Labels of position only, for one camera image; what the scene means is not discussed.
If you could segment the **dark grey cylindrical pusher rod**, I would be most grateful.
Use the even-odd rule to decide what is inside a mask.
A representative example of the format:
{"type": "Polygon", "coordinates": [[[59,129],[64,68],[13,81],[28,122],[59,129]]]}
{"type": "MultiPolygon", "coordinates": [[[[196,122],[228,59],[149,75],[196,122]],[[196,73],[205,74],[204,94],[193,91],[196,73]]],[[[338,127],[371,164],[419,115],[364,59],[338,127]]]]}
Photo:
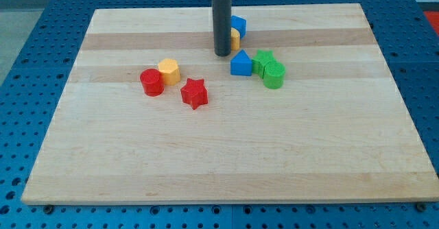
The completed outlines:
{"type": "Polygon", "coordinates": [[[211,0],[213,13],[214,52],[225,57],[231,53],[232,0],[211,0]]]}

